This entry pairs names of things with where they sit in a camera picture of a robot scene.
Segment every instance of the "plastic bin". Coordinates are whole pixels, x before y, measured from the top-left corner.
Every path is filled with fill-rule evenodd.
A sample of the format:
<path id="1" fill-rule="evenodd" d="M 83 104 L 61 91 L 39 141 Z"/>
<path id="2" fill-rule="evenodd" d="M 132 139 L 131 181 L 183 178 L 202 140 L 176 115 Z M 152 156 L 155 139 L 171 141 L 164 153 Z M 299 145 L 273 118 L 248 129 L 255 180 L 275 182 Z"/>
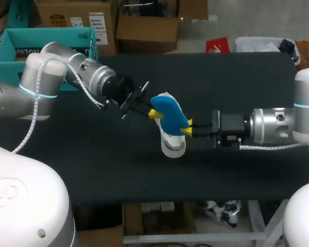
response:
<path id="1" fill-rule="evenodd" d="M 257 44 L 257 43 L 262 43 L 262 44 L 268 44 L 270 42 L 272 42 L 273 44 L 275 44 L 277 47 L 279 47 L 279 45 L 282 43 L 283 40 L 288 40 L 291 41 L 293 44 L 295 44 L 295 42 L 291 39 L 286 39 L 286 38 L 274 38 L 274 37 L 238 37 L 235 40 L 235 45 L 233 47 L 234 52 L 241 52 L 241 46 L 243 44 L 249 44 L 249 45 L 253 45 L 253 44 Z M 293 57 L 299 57 L 299 59 L 294 63 L 295 66 L 300 64 L 300 54 L 298 51 L 298 48 L 295 44 L 295 48 L 294 48 L 294 52 L 293 52 Z"/>
<path id="2" fill-rule="evenodd" d="M 27 56 L 33 52 L 39 53 L 46 44 L 53 41 L 98 60 L 94 28 L 6 28 L 0 40 L 0 81 L 18 86 Z M 63 83 L 60 90 L 77 89 Z"/>

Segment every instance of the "wire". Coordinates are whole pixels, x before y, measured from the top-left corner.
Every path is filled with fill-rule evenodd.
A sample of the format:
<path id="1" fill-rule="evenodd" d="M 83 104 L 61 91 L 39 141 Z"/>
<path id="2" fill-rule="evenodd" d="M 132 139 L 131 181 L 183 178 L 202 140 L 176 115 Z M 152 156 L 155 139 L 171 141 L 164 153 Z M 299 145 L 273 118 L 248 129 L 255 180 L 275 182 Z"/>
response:
<path id="1" fill-rule="evenodd" d="M 41 64 L 38 74 L 37 74 L 37 79 L 36 79 L 36 89 L 35 89 L 35 103 L 33 105 L 33 116 L 32 116 L 32 121 L 29 130 L 27 131 L 26 136 L 22 140 L 22 142 L 18 145 L 17 148 L 15 148 L 12 153 L 18 153 L 27 143 L 27 141 L 30 139 L 31 134 L 33 130 L 35 129 L 35 125 L 37 122 L 37 115 L 38 115 L 38 104 L 39 104 L 39 90 L 40 90 L 40 79 L 42 75 L 43 68 L 45 65 L 48 63 L 48 60 L 44 60 L 43 63 Z"/>
<path id="2" fill-rule="evenodd" d="M 75 69 L 74 69 L 71 65 L 69 65 L 69 64 L 67 64 L 67 65 L 68 65 L 69 69 L 72 71 L 73 75 L 75 76 L 75 78 L 77 79 L 79 85 L 81 86 L 81 89 L 84 91 L 84 93 L 87 95 L 87 97 L 88 97 L 98 108 L 103 109 L 105 106 L 104 106 L 102 103 L 96 101 L 96 100 L 90 95 L 90 93 L 88 92 L 88 90 L 86 89 L 86 87 L 83 85 L 83 83 L 82 83 L 82 81 L 81 81 L 81 79 L 80 79 L 78 73 L 75 71 Z"/>
<path id="3" fill-rule="evenodd" d="M 296 147 L 301 147 L 301 146 L 307 146 L 307 145 L 301 144 L 301 143 L 296 143 L 296 144 L 291 144 L 291 145 L 286 145 L 286 146 L 278 146 L 278 147 L 261 147 L 261 146 L 244 146 L 244 145 L 241 145 L 239 147 L 239 149 L 240 150 L 278 151 L 278 150 L 283 150 L 283 149 L 288 149 L 288 148 L 296 148 Z"/>

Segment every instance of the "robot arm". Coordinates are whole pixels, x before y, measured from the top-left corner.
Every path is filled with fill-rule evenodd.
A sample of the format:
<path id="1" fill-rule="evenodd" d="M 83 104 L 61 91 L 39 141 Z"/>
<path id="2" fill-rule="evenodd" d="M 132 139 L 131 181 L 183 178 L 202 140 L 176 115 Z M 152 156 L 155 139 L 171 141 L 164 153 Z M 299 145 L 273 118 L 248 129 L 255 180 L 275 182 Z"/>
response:
<path id="1" fill-rule="evenodd" d="M 309 68 L 295 77 L 293 108 L 254 109 L 250 115 L 212 113 L 208 135 L 216 145 L 242 145 L 249 138 L 256 145 L 309 145 Z"/>

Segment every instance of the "black tablecloth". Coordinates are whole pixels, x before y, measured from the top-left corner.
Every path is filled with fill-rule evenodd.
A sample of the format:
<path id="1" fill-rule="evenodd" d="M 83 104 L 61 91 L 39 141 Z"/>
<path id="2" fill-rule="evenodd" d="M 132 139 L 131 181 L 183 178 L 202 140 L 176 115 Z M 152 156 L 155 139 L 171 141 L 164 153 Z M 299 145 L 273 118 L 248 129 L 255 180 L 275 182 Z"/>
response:
<path id="1" fill-rule="evenodd" d="M 251 113 L 291 107 L 296 69 L 284 54 L 172 54 L 101 60 L 147 95 L 168 91 L 187 117 L 210 119 L 212 109 Z M 29 122 L 0 120 L 0 145 L 12 150 Z M 59 94 L 51 118 L 36 124 L 22 155 L 63 178 L 73 204 L 141 201 L 285 199 L 309 183 L 309 150 L 211 150 L 209 139 L 187 139 L 186 154 L 161 151 L 154 121 L 135 113 L 121 121 L 115 107 L 100 111 L 82 92 Z"/>

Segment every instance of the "black and white object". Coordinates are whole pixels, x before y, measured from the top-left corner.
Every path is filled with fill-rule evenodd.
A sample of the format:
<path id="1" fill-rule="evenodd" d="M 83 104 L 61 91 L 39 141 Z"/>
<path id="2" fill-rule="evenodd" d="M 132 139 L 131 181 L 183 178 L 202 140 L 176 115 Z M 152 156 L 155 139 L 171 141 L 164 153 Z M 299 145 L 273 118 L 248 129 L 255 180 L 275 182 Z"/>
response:
<path id="1" fill-rule="evenodd" d="M 241 210 L 241 201 L 215 202 L 206 201 L 204 211 L 210 217 L 215 217 L 218 222 L 225 222 L 235 228 L 238 224 L 238 214 Z"/>

